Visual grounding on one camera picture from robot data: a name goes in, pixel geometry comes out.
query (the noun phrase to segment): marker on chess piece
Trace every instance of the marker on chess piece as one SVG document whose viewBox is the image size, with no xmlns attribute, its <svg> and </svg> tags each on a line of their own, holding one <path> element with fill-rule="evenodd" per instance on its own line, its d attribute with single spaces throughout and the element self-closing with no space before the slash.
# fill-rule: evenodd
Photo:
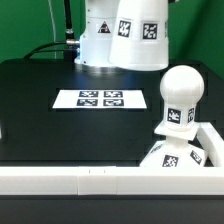
<svg viewBox="0 0 224 224">
<path fill-rule="evenodd" d="M 162 78 L 160 91 L 164 117 L 155 133 L 166 136 L 166 140 L 156 142 L 140 166 L 204 166 L 207 152 L 188 143 L 199 128 L 194 118 L 197 102 L 204 92 L 201 75 L 192 67 L 176 66 Z"/>
</svg>

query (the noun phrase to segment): round white ball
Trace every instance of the round white ball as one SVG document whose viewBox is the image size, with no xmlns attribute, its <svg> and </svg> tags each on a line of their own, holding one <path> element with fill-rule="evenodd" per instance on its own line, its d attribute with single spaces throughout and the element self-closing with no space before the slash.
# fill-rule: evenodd
<svg viewBox="0 0 224 224">
<path fill-rule="evenodd" d="M 171 68 L 163 76 L 160 91 L 168 104 L 196 104 L 203 95 L 204 81 L 200 73 L 186 65 Z"/>
</svg>

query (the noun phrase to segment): white cylinder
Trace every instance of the white cylinder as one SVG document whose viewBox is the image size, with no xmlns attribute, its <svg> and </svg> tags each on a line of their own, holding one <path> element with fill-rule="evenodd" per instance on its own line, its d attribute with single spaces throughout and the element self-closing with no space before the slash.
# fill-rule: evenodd
<svg viewBox="0 0 224 224">
<path fill-rule="evenodd" d="M 167 21 L 167 0 L 120 0 L 109 61 L 131 70 L 166 68 Z"/>
<path fill-rule="evenodd" d="M 80 37 L 79 64 L 112 67 L 108 62 L 119 0 L 85 0 L 86 29 Z"/>
</svg>

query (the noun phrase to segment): black cable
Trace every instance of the black cable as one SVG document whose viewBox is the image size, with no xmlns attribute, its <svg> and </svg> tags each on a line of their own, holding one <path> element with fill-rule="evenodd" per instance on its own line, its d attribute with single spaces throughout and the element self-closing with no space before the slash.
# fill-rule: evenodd
<svg viewBox="0 0 224 224">
<path fill-rule="evenodd" d="M 65 37 L 66 40 L 74 39 L 74 32 L 72 29 L 72 16 L 71 16 L 71 8 L 70 8 L 70 0 L 64 0 L 64 8 L 65 8 L 65 25 L 66 32 Z"/>
<path fill-rule="evenodd" d="M 33 55 L 33 52 L 39 51 L 41 49 L 44 49 L 44 48 L 47 48 L 47 47 L 56 46 L 56 45 L 65 45 L 65 44 L 66 44 L 66 42 L 63 42 L 63 41 L 61 41 L 61 42 L 52 42 L 52 43 L 44 44 L 44 45 L 41 45 L 41 46 L 35 48 L 30 53 L 28 53 L 27 55 L 25 55 L 23 58 L 24 59 L 29 59 Z"/>
<path fill-rule="evenodd" d="M 76 49 L 63 49 L 63 50 L 43 50 L 43 51 L 32 51 L 29 54 L 27 54 L 24 59 L 29 59 L 31 56 L 34 54 L 39 54 L 39 53 L 50 53 L 50 52 L 76 52 Z"/>
</svg>

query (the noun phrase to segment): white paper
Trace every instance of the white paper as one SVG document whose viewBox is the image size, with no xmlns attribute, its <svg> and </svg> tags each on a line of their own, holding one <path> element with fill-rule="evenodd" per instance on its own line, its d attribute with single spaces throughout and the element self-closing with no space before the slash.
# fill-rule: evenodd
<svg viewBox="0 0 224 224">
<path fill-rule="evenodd" d="M 146 109 L 141 90 L 60 90 L 54 109 Z"/>
</svg>

